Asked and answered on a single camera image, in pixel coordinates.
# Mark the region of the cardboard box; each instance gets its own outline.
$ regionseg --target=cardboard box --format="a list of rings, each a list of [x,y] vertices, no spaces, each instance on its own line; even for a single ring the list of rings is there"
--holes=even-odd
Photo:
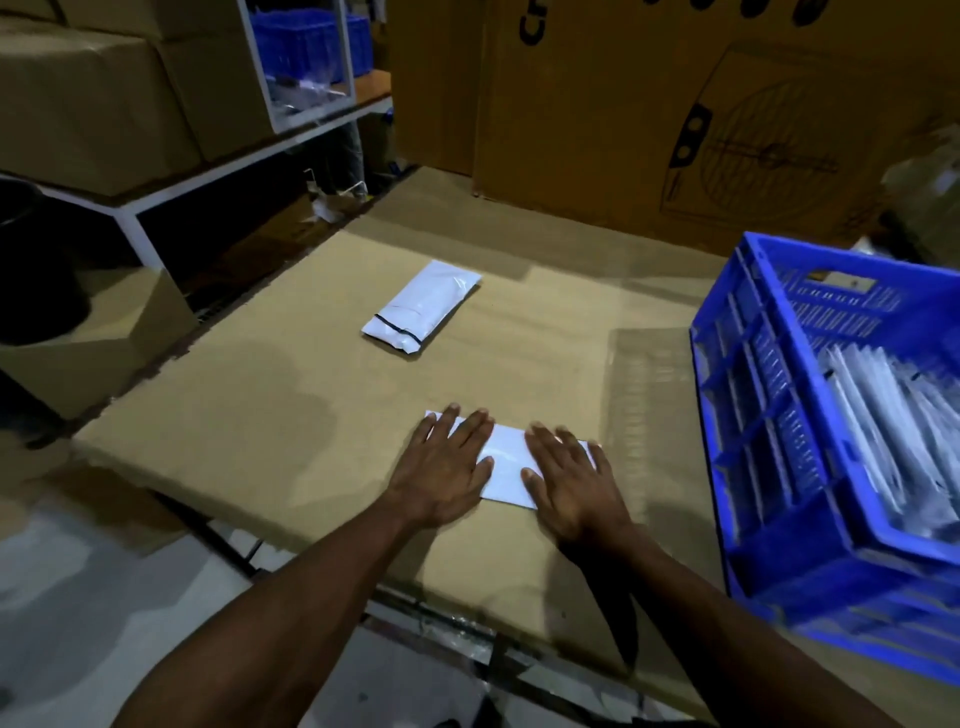
[[[130,377],[197,325],[163,271],[81,274],[86,321],[30,346],[0,346],[0,369],[64,419],[117,394]]]
[[[0,12],[15,12],[40,20],[57,19],[57,11],[48,0],[0,0]]]
[[[0,170],[113,196],[201,162],[146,40],[0,25]]]
[[[162,41],[156,47],[204,159],[225,157],[273,135],[242,32]]]
[[[243,31],[236,0],[58,0],[73,28],[153,40]]]
[[[957,111],[960,15],[702,5],[489,0],[475,191],[721,255],[744,230],[855,240]]]
[[[485,0],[390,6],[390,70],[401,157],[473,171]]]

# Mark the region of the fan illustration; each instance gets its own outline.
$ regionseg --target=fan illustration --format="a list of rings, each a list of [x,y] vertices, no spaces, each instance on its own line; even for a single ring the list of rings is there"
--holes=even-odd
[[[882,125],[890,131],[885,80],[806,52],[732,46],[684,121],[661,211],[742,230],[802,230],[814,211],[821,228],[829,206],[839,223],[854,182],[871,173],[865,160],[876,156]],[[901,116],[906,128],[918,122]]]

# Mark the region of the black trash bin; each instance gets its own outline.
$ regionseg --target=black trash bin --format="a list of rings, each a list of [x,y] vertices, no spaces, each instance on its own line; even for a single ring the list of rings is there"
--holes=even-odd
[[[0,180],[0,344],[35,344],[72,331],[90,313],[66,255],[28,182]]]

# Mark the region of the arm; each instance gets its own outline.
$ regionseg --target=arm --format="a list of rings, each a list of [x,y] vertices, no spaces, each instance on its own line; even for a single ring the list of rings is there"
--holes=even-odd
[[[347,644],[394,556],[421,528],[480,500],[493,462],[477,464],[493,419],[459,407],[417,427],[386,492],[359,516],[256,584],[164,658],[114,726],[296,726]]]
[[[625,568],[636,600],[721,725],[897,725],[634,525],[599,445],[589,444],[595,468],[563,427],[554,437],[534,423],[527,445],[543,478],[524,471],[524,484],[544,528]]]

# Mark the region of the left hand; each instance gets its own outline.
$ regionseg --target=left hand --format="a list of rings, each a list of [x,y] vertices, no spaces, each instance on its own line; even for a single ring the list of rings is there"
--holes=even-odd
[[[415,527],[436,528],[464,516],[490,480],[493,458],[477,458],[493,432],[493,418],[478,409],[451,435],[459,412],[453,403],[439,420],[433,414],[423,418],[381,496]]]

